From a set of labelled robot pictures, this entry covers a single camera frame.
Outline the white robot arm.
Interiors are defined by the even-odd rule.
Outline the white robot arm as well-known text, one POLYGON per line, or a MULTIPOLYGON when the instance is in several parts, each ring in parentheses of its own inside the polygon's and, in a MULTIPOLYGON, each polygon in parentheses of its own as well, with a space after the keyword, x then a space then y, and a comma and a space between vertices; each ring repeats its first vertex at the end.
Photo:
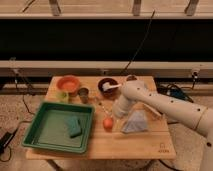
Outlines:
POLYGON ((177 120, 206 138, 200 171, 213 170, 213 109, 203 105, 149 91, 141 80, 121 85, 120 96, 113 104, 113 114, 122 118, 136 102, 142 102, 177 120))

